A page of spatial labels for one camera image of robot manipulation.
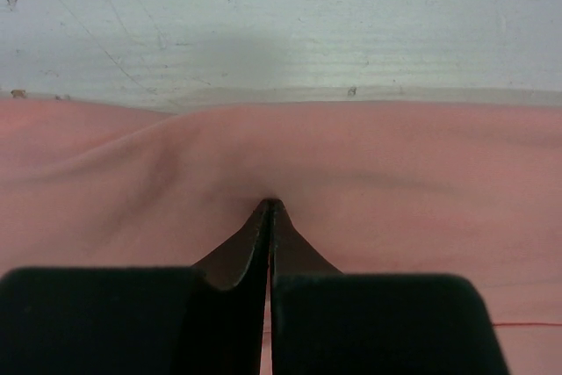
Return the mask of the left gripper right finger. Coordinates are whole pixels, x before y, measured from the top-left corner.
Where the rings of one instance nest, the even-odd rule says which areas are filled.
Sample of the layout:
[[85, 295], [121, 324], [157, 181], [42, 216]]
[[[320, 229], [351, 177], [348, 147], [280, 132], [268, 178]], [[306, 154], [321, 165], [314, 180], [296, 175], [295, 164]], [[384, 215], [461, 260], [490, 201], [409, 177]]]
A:
[[322, 256], [300, 234], [290, 219], [285, 205], [280, 200], [271, 200], [270, 223], [270, 346], [271, 372], [280, 374], [276, 365], [279, 362], [277, 338], [280, 332], [280, 312], [277, 310], [278, 294], [276, 282], [281, 277], [299, 275], [335, 275], [342, 274], [324, 256]]

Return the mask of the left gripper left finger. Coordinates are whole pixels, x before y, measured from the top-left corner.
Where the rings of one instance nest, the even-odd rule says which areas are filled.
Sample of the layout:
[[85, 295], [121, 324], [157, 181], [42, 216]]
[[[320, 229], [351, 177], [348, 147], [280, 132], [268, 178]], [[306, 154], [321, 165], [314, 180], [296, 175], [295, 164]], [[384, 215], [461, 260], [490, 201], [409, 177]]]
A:
[[257, 374], [269, 269], [269, 202], [195, 264], [205, 283], [191, 312], [192, 374]]

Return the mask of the pink t shirt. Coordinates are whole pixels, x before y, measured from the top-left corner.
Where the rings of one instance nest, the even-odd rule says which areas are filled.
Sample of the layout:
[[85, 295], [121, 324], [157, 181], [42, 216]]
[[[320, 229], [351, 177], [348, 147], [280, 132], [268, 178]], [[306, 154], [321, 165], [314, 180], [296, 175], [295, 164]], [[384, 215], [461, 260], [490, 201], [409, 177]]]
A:
[[514, 374], [561, 371], [561, 110], [1, 103], [1, 268], [193, 264], [265, 198], [349, 272], [453, 272]]

